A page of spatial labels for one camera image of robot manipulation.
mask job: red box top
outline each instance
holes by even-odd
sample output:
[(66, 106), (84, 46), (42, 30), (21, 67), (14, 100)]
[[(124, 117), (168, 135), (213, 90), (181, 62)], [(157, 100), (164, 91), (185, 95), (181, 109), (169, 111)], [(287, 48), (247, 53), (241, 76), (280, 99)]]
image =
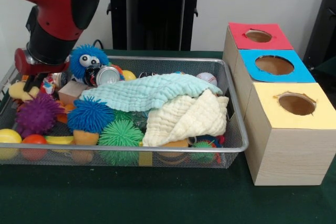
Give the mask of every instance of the red box top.
[(229, 23), (238, 49), (293, 50), (278, 24)]

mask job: yellow ball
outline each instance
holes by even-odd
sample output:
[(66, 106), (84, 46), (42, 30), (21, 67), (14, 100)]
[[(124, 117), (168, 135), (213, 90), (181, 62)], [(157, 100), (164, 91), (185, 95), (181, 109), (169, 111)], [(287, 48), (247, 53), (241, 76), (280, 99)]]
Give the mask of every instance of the yellow ball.
[(125, 77), (125, 81), (135, 80), (136, 76), (129, 70), (123, 70), (122, 75)]
[[(21, 136), (11, 129), (2, 129), (0, 130), (0, 143), (11, 143), (19, 144), (21, 143)], [(0, 159), (7, 160), (15, 157), (18, 153), (16, 148), (0, 148)]]

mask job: purple spiky ball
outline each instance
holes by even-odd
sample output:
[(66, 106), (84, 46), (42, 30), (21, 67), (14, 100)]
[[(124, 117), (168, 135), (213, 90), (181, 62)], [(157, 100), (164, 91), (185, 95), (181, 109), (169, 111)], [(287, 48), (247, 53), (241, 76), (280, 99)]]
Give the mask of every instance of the purple spiky ball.
[(36, 98), (25, 102), (17, 113), (17, 132), (23, 138), (32, 134), (43, 135), (54, 127), (57, 115), (64, 112), (64, 108), (50, 95), (39, 93)]

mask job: red ball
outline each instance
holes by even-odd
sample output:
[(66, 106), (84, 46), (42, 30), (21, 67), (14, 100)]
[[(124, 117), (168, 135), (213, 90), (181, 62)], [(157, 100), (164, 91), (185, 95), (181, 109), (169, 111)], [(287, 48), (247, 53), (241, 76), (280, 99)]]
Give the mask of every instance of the red ball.
[[(47, 144), (46, 139), (41, 135), (30, 135), (23, 139), (23, 144)], [(47, 149), (21, 149), (21, 153), (28, 161), (39, 161), (47, 153)]]

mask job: washcloth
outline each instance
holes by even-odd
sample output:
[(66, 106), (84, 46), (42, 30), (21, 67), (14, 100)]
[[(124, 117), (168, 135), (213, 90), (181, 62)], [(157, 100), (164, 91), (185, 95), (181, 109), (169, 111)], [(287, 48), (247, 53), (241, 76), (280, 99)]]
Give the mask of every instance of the washcloth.
[(206, 90), (198, 98), (180, 95), (151, 110), (143, 146), (161, 146), (191, 136), (223, 135), (228, 101), (228, 97), (217, 97)]
[(213, 93), (222, 94), (222, 91), (197, 77), (189, 74), (163, 74), (148, 76), (132, 81), (119, 81), (101, 85), (95, 89), (85, 90), (80, 97), (93, 97), (101, 100), (115, 110), (124, 112), (147, 111), (159, 109), (167, 101), (178, 95), (198, 97), (204, 90), (210, 89)]

